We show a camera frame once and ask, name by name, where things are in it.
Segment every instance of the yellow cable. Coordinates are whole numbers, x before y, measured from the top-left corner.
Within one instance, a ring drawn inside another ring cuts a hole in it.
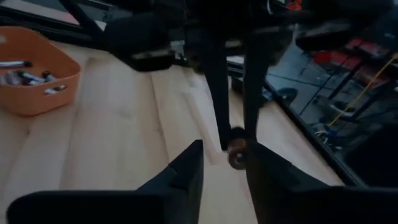
[[[395,60],[398,58],[398,54],[394,54],[394,56],[392,56],[392,58],[390,59],[390,61],[388,61],[381,69],[380,71],[378,71],[376,73],[376,75],[372,78],[372,80],[368,83],[368,85],[365,87],[365,89],[363,89],[363,91],[353,100],[351,101],[347,107],[340,112],[332,122],[330,122],[328,124],[328,126],[332,126],[334,125],[343,115],[344,112],[346,112],[348,110],[348,108],[350,108],[351,106],[353,106],[359,99],[362,98],[362,96],[366,93],[366,91],[369,89],[369,87],[376,81],[376,79],[381,75],[381,73]]]

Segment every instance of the wooden floor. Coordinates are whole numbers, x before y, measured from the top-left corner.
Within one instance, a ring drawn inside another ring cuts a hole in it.
[[[3,5],[70,18],[21,0]],[[139,73],[109,53],[57,45],[82,67],[79,92],[73,104],[34,118],[0,110],[0,223],[15,198],[38,190],[134,190],[196,139],[205,143],[200,223],[256,223],[245,173],[221,152],[203,76],[181,67]],[[242,125],[234,93],[230,107],[232,124]],[[261,109],[258,139],[306,173],[341,184],[274,103]]]

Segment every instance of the battery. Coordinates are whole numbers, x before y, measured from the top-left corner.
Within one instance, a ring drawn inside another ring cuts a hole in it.
[[[10,62],[0,62],[0,68],[23,68],[31,67],[32,62],[30,61],[10,61]]]
[[[40,85],[40,84],[43,84],[42,82],[38,82],[38,81],[33,80],[33,79],[30,79],[30,80],[29,79],[25,79],[25,80],[22,81],[22,83],[24,85]],[[54,90],[54,89],[46,89],[46,90],[44,90],[44,93],[45,93],[45,95],[52,95],[52,94],[58,93],[58,91]]]
[[[18,77],[18,74],[14,71],[8,71],[6,75],[7,83],[10,85],[20,85],[21,79]]]
[[[46,82],[52,82],[52,81],[57,81],[57,78],[55,78],[51,72],[49,71],[45,71],[42,73],[43,78],[45,78]],[[66,89],[67,87],[65,85],[60,85],[54,88],[54,90],[56,91],[62,91],[64,89]]]
[[[57,80],[57,78],[55,78],[51,72],[49,71],[45,71],[42,73],[43,78],[45,79],[46,82],[51,82],[51,81],[55,81]]]
[[[0,76],[0,85],[7,85],[7,79],[5,75]]]
[[[36,80],[33,79],[29,79],[29,78],[25,78],[22,80],[22,84],[23,85],[40,85],[43,84],[42,82],[38,82]]]
[[[28,79],[35,80],[35,81],[40,82],[40,83],[45,83],[45,79],[44,78],[37,77],[35,75],[30,74],[29,72],[24,72],[24,71],[20,71],[19,70],[19,71],[16,71],[16,73],[22,79],[28,78]]]

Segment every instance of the red object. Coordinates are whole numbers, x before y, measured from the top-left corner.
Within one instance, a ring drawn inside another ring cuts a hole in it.
[[[353,49],[354,47],[360,47],[368,52],[373,52],[373,53],[380,53],[380,52],[385,51],[384,49],[380,48],[376,44],[370,43],[370,42],[365,42],[365,41],[362,41],[361,39],[353,39],[345,47],[347,49]]]
[[[286,7],[290,11],[301,11],[302,10],[301,3],[302,3],[302,0],[293,0],[292,2],[288,3],[288,5],[286,5]]]
[[[331,63],[331,52],[314,53],[313,61],[317,64]]]
[[[359,64],[361,61],[361,58],[350,57],[349,55],[341,53],[339,51],[332,51],[331,54],[331,62],[333,64],[341,65],[343,63],[343,67],[350,70],[357,66],[357,64]]]

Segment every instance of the orange basket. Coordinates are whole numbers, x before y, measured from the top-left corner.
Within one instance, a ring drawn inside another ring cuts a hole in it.
[[[0,61],[30,61],[27,68],[0,68],[0,75],[9,70],[23,70],[41,77],[50,71],[57,78],[32,86],[0,86],[0,104],[9,111],[33,116],[72,102],[80,77],[80,66],[40,34],[23,27],[0,27]],[[46,95],[45,91],[64,86],[62,91]]]

